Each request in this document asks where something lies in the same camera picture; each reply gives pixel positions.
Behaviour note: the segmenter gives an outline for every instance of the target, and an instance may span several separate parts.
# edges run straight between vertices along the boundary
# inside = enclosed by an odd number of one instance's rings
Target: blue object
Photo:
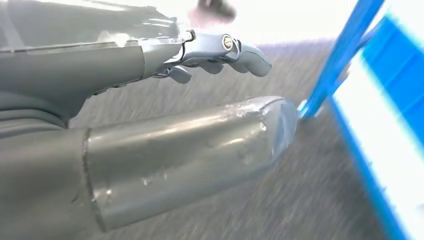
[[[364,35],[383,1],[358,1],[298,111],[302,119],[313,117],[329,97],[386,234],[415,240],[424,239],[424,49],[419,46],[424,34],[414,24],[420,8],[399,2],[398,13],[409,21],[388,13]],[[409,26],[419,33],[418,42]],[[336,81],[349,62],[348,78]]]
[[[362,177],[362,181],[365,183],[366,192],[368,196],[370,196],[370,199],[372,200],[372,206],[375,208],[378,217],[383,223],[386,235],[389,236],[392,240],[407,240],[405,234],[402,231],[402,228],[400,227],[391,210],[391,207],[382,194],[380,187],[376,184],[376,179],[370,171],[369,166],[367,165],[367,160],[356,145],[356,142],[345,123],[345,119],[343,119],[342,114],[337,108],[333,97],[329,98],[328,103],[335,115],[335,119],[339,123],[344,140],[346,141],[347,146],[353,154],[354,166],[359,171]]]
[[[424,54],[421,49],[399,29],[392,17],[385,16],[362,55],[424,144]]]
[[[335,46],[322,69],[318,81],[306,103],[299,109],[300,118],[313,117],[327,97],[345,66],[355,55],[361,39],[379,11],[384,0],[359,0],[347,20]]]

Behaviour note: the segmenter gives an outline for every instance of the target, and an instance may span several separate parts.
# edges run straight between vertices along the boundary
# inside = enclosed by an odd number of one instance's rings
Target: blurred background
[[[225,68],[218,75],[189,69],[185,85],[149,78],[91,97],[71,121],[94,127],[165,114],[189,112],[242,100],[277,95],[296,105],[315,84],[354,0],[229,0],[232,23],[196,13],[196,0],[151,0],[178,11],[187,24],[225,31],[257,44],[271,59],[263,78]],[[223,193],[98,240],[383,240],[336,122],[325,108],[302,122],[295,143],[280,164]]]

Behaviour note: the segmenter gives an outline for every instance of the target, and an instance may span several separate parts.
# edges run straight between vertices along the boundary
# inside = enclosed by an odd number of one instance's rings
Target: dark object
[[[225,0],[199,0],[198,6],[201,10],[212,13],[225,20],[236,18],[236,10]]]

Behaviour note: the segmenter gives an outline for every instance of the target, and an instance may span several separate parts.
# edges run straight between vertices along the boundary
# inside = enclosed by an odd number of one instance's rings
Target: floor
[[[318,11],[330,6],[328,3]],[[239,9],[243,13],[240,12],[234,26],[241,24],[242,16],[248,15],[248,10]],[[303,14],[307,17],[312,12]],[[274,22],[277,14],[278,11],[273,10],[271,15],[275,16],[270,18],[274,18]],[[291,13],[296,21],[305,16]],[[310,27],[302,23],[302,34],[296,36],[296,29],[287,24],[281,26],[282,33],[273,33],[267,42],[239,28],[241,36],[260,44],[272,60],[272,71],[266,77],[240,74],[226,67],[218,75],[192,69],[193,78],[186,85],[167,78],[149,78],[90,98],[71,125],[95,127],[134,121],[253,96],[279,95],[298,105],[313,88],[347,15],[335,13],[330,18],[337,20],[316,21],[336,23],[327,33],[317,28],[319,24]],[[315,32],[305,30],[307,26]],[[271,33],[276,26],[258,29]],[[352,166],[350,153],[325,106],[317,119],[299,125],[295,143],[268,174],[200,202],[96,237],[96,240],[384,239],[360,177]]]

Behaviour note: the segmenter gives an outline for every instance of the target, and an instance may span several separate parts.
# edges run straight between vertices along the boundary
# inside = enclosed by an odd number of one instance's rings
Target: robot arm
[[[108,88],[149,77],[187,83],[191,75],[183,67],[217,74],[229,64],[259,77],[271,69],[258,48],[228,34],[185,34],[184,41],[169,44],[129,40],[120,47],[96,42],[71,46],[78,50],[0,51],[0,239],[83,239],[191,203],[274,165],[294,140],[297,121],[294,105],[276,96],[67,129],[85,100]]]

